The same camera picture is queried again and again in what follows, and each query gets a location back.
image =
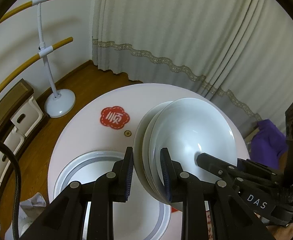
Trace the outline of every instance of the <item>black cable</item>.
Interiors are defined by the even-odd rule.
[[[12,215],[12,231],[14,240],[19,239],[18,230],[18,218],[19,218],[19,205],[21,197],[21,171],[19,163],[17,162],[13,152],[0,141],[0,151],[8,157],[11,164],[13,165],[15,172],[15,192],[14,192],[14,203],[13,203],[13,215]]]

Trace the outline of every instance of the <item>silver rivet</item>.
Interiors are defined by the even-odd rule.
[[[116,174],[115,174],[115,172],[111,171],[111,172],[108,172],[108,173],[106,174],[106,176],[107,176],[109,179],[112,179],[112,178],[114,178],[114,177],[116,176]]]
[[[80,183],[78,181],[72,181],[70,183],[71,188],[77,188],[78,186],[80,186]]]
[[[187,179],[189,176],[190,176],[189,173],[187,173],[185,171],[180,173],[180,177],[183,178],[183,179]]]
[[[220,187],[225,187],[226,186],[226,182],[224,180],[219,180],[217,182],[217,185],[220,186]]]

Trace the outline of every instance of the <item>curtain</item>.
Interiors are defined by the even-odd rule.
[[[246,136],[285,131],[293,101],[293,20],[275,0],[94,0],[92,57],[131,80],[212,101]]]

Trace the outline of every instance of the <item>white metal pole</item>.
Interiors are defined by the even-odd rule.
[[[40,39],[40,50],[44,50],[45,49],[45,42],[43,40],[43,33],[42,33],[42,18],[41,18],[41,3],[39,3],[37,5],[37,18],[38,18],[38,32],[39,32],[39,39]],[[43,58],[43,63],[48,75],[48,81],[50,82],[54,97],[60,97],[61,95],[56,91],[56,86],[54,84],[53,81],[53,76],[52,76],[52,72],[50,69],[50,64],[48,62],[48,56],[44,56]]]

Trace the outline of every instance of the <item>purple clothing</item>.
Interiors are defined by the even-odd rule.
[[[288,150],[285,135],[269,120],[257,122],[259,132],[251,141],[250,158],[273,169],[279,169],[279,158]]]

